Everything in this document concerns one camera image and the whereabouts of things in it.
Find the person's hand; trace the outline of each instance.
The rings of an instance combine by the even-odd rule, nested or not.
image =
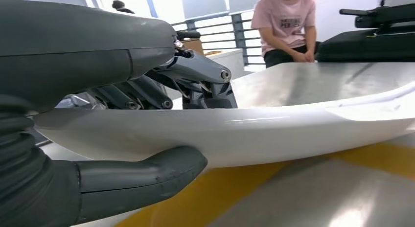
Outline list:
[[[305,59],[307,60],[307,62],[314,62],[315,61],[314,52],[313,51],[307,51],[305,53]]]
[[[294,62],[308,62],[304,53],[295,52],[291,55],[294,59]]]

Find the person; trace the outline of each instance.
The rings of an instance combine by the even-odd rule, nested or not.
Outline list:
[[[260,0],[255,6],[252,28],[259,29],[267,68],[315,61],[319,42],[314,0]]]
[[[124,12],[124,13],[132,13],[132,14],[134,14],[133,11],[131,11],[128,8],[125,8],[124,2],[122,2],[120,0],[113,1],[113,8],[116,9],[118,12]]]

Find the black pants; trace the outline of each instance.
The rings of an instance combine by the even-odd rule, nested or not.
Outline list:
[[[315,53],[317,53],[317,50],[319,49],[320,42],[316,42],[316,48]],[[306,53],[307,52],[307,46],[301,46],[293,48],[297,52]],[[273,67],[275,65],[281,64],[281,63],[287,63],[287,62],[294,62],[294,59],[292,56],[290,56],[288,53],[282,51],[281,49],[274,49],[271,51],[268,51],[265,53],[264,56],[265,64],[268,67]]]

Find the window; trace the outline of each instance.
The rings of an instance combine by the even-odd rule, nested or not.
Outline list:
[[[248,57],[248,63],[265,63],[262,57]]]
[[[251,28],[251,23],[252,22],[242,23],[242,26],[243,26],[244,29],[250,29]]]
[[[184,22],[182,0],[153,0],[157,16],[170,24]]]
[[[261,40],[246,40],[245,41],[247,47],[257,47],[261,46]]]
[[[244,32],[245,38],[259,38],[259,31],[258,30],[250,30]]]
[[[236,48],[235,41],[202,44],[203,49]]]
[[[262,49],[260,47],[257,48],[247,48],[248,55],[261,55]]]
[[[173,26],[174,30],[187,30],[187,25],[186,24],[180,24],[180,25],[174,25]]]
[[[113,9],[114,0],[101,0],[102,5],[105,10],[109,11],[115,11]],[[131,9],[133,12],[135,12],[136,15],[140,17],[151,17],[150,8],[148,7],[147,0],[120,0],[125,3],[125,7],[128,9]]]
[[[228,32],[228,31],[233,31],[233,26],[232,25],[220,25],[220,26],[197,29],[197,31],[200,32],[200,34],[202,35],[219,33],[219,32]]]
[[[265,65],[247,65],[245,66],[245,71],[250,72],[260,72],[266,69]]]
[[[219,40],[234,40],[235,34],[220,34],[220,35],[204,35],[200,37],[202,42],[219,41]]]
[[[241,18],[242,20],[251,20],[252,17],[254,17],[254,12],[246,12],[246,13],[241,13]]]
[[[217,25],[217,24],[224,24],[224,23],[231,23],[231,22],[232,22],[232,17],[225,16],[225,17],[218,17],[218,18],[197,21],[195,22],[195,26],[202,27],[202,26]]]

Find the floor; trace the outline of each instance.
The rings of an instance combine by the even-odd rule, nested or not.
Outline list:
[[[53,159],[85,160],[55,144]],[[413,227],[415,134],[199,176],[170,200],[80,227]]]

